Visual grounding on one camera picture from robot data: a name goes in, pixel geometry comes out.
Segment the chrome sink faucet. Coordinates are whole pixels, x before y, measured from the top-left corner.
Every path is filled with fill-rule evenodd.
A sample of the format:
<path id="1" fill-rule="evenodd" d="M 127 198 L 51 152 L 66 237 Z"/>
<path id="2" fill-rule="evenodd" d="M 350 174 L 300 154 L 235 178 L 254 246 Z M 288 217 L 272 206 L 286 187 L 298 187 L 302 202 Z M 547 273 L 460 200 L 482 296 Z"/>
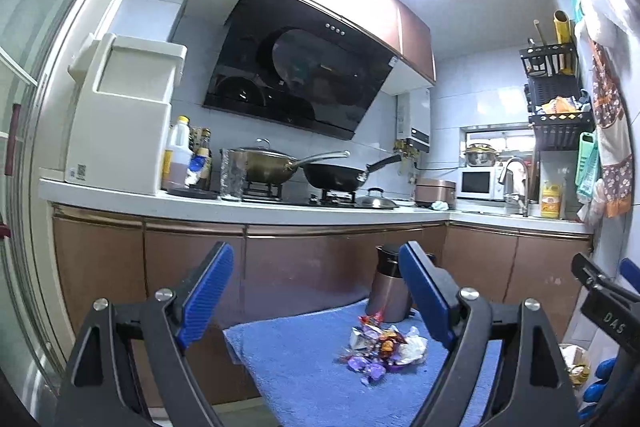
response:
<path id="1" fill-rule="evenodd" d="M 526 161 L 513 156 L 503 165 L 498 183 L 503 187 L 503 200 L 508 207 L 518 208 L 518 213 L 529 215 L 529 179 Z"/>

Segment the gas stove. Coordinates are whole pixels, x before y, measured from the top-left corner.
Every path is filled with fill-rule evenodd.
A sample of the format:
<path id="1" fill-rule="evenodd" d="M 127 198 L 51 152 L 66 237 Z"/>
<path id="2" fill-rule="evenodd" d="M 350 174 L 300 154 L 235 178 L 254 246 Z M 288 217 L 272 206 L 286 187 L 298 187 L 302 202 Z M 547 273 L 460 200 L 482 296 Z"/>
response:
<path id="1" fill-rule="evenodd" d="M 261 202 L 314 208 L 350 208 L 367 209 L 356 206 L 356 192 L 337 192 L 314 190 L 313 188 L 285 188 L 283 184 L 271 185 L 246 182 L 243 188 L 243 202 Z"/>

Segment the purple plastic lid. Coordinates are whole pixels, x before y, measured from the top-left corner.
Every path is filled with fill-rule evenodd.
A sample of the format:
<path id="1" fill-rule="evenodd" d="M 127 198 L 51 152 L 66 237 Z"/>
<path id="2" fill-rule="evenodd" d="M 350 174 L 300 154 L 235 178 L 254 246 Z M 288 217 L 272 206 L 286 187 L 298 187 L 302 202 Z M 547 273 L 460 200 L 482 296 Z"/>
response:
<path id="1" fill-rule="evenodd" d="M 375 362 L 378 363 L 378 365 L 381 365 L 386 373 L 402 371 L 409 365 L 409 362 L 399 353 L 394 353 L 388 358 L 377 358 Z"/>

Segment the red snack wrapper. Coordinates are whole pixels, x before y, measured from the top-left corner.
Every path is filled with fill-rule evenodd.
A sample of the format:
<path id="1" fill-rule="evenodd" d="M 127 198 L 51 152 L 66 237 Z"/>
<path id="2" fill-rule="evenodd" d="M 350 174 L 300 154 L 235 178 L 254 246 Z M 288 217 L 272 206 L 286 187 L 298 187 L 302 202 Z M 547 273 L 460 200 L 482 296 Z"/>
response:
<path id="1" fill-rule="evenodd" d="M 362 314 L 360 315 L 360 317 L 358 317 L 358 320 L 361 326 L 369 325 L 378 327 L 383 323 L 383 314 L 381 312 L 372 315 Z"/>

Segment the black wall dish rack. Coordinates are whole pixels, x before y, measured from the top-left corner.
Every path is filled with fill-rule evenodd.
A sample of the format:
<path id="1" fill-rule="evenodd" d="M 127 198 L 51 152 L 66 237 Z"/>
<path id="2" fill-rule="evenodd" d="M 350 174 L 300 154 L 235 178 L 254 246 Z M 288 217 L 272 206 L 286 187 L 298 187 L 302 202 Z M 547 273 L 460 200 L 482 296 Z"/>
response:
<path id="1" fill-rule="evenodd" d="M 538 150 L 577 150 L 594 127 L 589 95 L 577 77 L 574 43 L 526 46 L 520 51 L 528 123 Z"/>

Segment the white rice dispenser box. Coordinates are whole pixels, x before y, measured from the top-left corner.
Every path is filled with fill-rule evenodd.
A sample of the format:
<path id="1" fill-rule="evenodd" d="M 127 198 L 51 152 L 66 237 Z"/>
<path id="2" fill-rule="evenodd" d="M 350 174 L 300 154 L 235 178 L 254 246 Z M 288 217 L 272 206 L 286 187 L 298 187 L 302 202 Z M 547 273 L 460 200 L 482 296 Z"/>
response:
<path id="1" fill-rule="evenodd" d="M 185 60 L 181 44 L 87 36 L 67 66 L 79 87 L 67 183 L 144 195 L 160 189 L 170 101 Z"/>

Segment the brown lower cabinets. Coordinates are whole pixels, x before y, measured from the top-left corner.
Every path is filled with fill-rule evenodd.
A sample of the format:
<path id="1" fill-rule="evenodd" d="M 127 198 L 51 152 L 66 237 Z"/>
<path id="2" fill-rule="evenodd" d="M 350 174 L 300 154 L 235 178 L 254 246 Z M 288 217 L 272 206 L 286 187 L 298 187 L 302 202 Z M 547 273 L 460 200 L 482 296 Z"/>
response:
<path id="1" fill-rule="evenodd" d="M 232 277 L 188 361 L 213 404 L 258 392 L 224 342 L 227 327 L 337 308 L 370 293 L 378 248 L 419 243 L 461 285 L 497 303 L 539 299 L 563 337 L 578 296 L 570 260 L 592 236 L 574 223 L 493 225 L 452 219 L 406 225 L 232 225 L 152 219 L 57 205 L 52 211 L 58 277 L 70 323 L 91 303 L 136 303 L 177 284 L 219 242 L 234 251 Z"/>

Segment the white small carton box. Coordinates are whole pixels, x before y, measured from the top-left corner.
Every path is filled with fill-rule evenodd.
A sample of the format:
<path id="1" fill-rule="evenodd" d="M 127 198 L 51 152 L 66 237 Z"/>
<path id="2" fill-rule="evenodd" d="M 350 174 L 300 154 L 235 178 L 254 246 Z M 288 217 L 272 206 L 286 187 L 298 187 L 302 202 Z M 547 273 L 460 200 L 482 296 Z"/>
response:
<path id="1" fill-rule="evenodd" d="M 367 350 L 374 345 L 374 338 L 370 337 L 361 327 L 353 327 L 350 331 L 348 345 L 354 351 Z"/>

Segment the white microwave oven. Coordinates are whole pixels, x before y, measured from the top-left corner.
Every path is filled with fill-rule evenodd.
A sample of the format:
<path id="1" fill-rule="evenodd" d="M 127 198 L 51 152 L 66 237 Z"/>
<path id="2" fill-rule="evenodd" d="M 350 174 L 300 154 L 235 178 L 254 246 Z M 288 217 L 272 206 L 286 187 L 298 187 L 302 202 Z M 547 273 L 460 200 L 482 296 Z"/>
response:
<path id="1" fill-rule="evenodd" d="M 499 183 L 500 168 L 462 167 L 458 170 L 457 198 L 491 200 L 504 199 L 504 186 Z"/>

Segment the black range hood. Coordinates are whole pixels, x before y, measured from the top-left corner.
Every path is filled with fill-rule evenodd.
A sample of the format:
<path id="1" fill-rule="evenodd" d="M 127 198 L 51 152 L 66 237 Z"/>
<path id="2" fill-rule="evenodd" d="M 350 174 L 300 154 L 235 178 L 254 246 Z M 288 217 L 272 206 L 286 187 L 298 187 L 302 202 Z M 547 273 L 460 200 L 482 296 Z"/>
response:
<path id="1" fill-rule="evenodd" d="M 302 0 L 239 0 L 204 106 L 349 140 L 395 55 Z"/>

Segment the clear candy wrapper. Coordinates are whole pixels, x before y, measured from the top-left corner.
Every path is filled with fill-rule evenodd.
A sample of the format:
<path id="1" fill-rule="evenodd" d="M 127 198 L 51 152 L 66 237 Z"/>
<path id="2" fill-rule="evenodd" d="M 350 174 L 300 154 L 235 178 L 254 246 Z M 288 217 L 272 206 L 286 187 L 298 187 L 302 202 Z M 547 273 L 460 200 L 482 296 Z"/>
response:
<path id="1" fill-rule="evenodd" d="M 379 359 L 387 361 L 397 355 L 399 347 L 405 342 L 404 335 L 397 329 L 383 329 L 375 340 L 374 351 Z"/>

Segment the glass pot lid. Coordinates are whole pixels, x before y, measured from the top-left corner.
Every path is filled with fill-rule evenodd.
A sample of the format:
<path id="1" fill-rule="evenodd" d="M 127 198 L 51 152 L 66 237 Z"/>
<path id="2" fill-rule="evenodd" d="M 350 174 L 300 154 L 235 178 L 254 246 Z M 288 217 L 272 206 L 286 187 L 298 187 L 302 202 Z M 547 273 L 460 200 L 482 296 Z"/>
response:
<path id="1" fill-rule="evenodd" d="M 398 207 L 393 199 L 384 195 L 384 190 L 381 187 L 368 188 L 366 194 L 356 198 L 356 206 L 374 210 L 392 210 Z"/>

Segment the dark sauce bottle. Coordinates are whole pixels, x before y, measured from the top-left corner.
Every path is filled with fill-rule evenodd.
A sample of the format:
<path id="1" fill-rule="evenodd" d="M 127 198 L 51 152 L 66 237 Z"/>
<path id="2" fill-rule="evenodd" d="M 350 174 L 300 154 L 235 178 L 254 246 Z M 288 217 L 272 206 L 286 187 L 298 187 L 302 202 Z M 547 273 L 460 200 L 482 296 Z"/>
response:
<path id="1" fill-rule="evenodd" d="M 210 167 L 212 167 L 210 130 L 208 128 L 202 129 L 200 144 L 198 144 L 194 161 L 194 185 L 201 190 L 208 191 L 210 184 Z"/>

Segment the white gas water heater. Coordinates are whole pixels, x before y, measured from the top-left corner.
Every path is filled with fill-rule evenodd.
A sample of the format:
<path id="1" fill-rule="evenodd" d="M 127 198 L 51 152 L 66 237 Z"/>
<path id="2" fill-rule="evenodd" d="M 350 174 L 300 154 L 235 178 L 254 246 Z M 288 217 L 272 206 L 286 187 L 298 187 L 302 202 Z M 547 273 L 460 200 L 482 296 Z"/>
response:
<path id="1" fill-rule="evenodd" d="M 431 95 L 427 88 L 396 96 L 396 139 L 428 153 L 431 148 Z"/>

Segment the brown rice cooker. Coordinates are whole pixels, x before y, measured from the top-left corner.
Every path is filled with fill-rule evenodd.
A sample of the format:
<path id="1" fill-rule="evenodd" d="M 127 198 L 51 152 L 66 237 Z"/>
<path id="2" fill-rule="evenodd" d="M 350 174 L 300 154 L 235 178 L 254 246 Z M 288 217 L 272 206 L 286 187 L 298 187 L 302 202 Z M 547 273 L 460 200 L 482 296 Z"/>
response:
<path id="1" fill-rule="evenodd" d="M 444 179 L 419 178 L 414 189 L 417 206 L 428 207 L 433 202 L 446 202 L 450 208 L 456 207 L 457 184 Z"/>

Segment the yellow detergent bottle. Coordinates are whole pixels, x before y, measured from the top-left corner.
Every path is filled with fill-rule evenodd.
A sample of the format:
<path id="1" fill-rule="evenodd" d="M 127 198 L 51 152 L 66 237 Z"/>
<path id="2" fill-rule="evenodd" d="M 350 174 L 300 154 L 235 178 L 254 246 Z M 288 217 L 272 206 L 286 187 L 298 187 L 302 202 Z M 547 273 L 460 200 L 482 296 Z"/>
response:
<path id="1" fill-rule="evenodd" d="M 557 183 L 544 182 L 539 197 L 540 215 L 546 219 L 559 219 L 562 206 L 562 188 Z"/>

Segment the floral hanging apron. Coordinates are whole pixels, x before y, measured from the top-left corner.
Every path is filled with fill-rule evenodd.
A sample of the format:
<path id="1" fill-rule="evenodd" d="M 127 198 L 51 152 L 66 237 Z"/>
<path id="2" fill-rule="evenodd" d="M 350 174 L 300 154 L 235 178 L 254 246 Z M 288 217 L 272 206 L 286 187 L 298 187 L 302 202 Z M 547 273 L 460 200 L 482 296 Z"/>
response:
<path id="1" fill-rule="evenodd" d="M 614 218 L 631 210 L 634 155 L 620 83 L 600 43 L 590 40 L 592 53 L 592 111 L 597 128 L 602 168 L 605 216 Z"/>

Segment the purple wrapper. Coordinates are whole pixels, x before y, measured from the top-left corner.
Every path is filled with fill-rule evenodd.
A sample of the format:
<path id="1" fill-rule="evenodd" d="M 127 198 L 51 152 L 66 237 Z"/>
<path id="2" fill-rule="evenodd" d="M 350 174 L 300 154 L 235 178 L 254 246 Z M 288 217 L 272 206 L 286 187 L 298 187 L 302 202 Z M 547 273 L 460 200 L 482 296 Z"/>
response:
<path id="1" fill-rule="evenodd" d="M 378 361 L 371 360 L 363 355 L 353 355 L 346 361 L 347 367 L 360 375 L 361 384 L 370 386 L 382 381 L 387 373 L 386 366 Z"/>

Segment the brass wok with lid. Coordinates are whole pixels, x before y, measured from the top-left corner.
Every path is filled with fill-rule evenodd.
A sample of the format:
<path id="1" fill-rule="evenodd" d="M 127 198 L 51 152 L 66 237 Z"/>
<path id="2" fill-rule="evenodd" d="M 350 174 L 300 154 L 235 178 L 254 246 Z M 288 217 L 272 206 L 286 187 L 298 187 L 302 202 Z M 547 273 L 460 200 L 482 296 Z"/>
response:
<path id="1" fill-rule="evenodd" d="M 257 139 L 257 142 L 264 142 L 267 147 L 248 146 L 228 150 L 230 155 L 239 158 L 240 165 L 244 168 L 245 180 L 252 183 L 280 185 L 291 179 L 300 167 L 320 160 L 343 159 L 350 156 L 349 150 L 334 150 L 306 157 L 294 157 L 273 150 L 266 139 Z"/>

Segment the black frying pan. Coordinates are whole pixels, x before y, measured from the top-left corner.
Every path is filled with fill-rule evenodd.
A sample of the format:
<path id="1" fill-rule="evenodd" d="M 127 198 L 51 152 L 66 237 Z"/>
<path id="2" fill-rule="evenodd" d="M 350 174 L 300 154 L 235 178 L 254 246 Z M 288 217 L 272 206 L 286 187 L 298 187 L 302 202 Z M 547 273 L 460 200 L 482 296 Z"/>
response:
<path id="1" fill-rule="evenodd" d="M 363 169 L 314 162 L 304 167 L 304 173 L 309 184 L 319 190 L 354 193 L 363 187 L 372 172 L 396 164 L 401 159 L 400 154 L 394 154 Z"/>

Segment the white oil jug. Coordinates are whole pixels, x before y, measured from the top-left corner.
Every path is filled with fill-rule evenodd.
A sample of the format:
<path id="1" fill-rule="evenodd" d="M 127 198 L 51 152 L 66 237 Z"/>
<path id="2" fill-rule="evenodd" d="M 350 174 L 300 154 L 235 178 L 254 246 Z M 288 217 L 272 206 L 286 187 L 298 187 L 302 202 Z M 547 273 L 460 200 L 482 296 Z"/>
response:
<path id="1" fill-rule="evenodd" d="M 189 118 L 180 115 L 169 130 L 165 145 L 160 181 L 162 190 L 169 191 L 186 185 L 186 174 L 192 158 L 190 135 Z"/>

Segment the bag of rubbish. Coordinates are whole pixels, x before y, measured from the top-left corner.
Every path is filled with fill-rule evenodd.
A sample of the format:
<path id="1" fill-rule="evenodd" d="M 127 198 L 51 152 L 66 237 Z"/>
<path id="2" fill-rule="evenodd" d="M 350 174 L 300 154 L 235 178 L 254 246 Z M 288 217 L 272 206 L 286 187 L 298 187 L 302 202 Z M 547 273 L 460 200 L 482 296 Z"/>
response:
<path id="1" fill-rule="evenodd" d="M 582 387 L 591 374 L 587 350 L 575 343 L 560 343 L 559 347 L 570 382 L 575 389 Z"/>

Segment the steel pot on microwave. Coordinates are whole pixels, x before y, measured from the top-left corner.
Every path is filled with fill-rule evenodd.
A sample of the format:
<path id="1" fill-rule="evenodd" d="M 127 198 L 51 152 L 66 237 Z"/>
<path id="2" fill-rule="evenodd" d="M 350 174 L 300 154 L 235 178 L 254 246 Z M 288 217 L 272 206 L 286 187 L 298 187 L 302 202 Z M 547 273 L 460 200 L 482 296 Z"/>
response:
<path id="1" fill-rule="evenodd" d="M 496 165 L 498 152 L 489 144 L 473 143 L 465 149 L 464 157 L 469 167 L 492 167 Z"/>

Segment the white tissue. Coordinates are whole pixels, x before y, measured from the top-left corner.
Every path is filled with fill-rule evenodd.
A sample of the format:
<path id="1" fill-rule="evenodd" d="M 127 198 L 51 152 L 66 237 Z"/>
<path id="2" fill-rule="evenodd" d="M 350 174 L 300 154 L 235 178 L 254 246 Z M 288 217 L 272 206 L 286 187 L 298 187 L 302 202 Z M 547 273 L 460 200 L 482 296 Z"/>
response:
<path id="1" fill-rule="evenodd" d="M 397 364 L 400 366 L 421 364 L 426 354 L 427 339 L 420 334 L 416 326 L 411 326 L 405 335 L 405 342 L 398 347 Z"/>

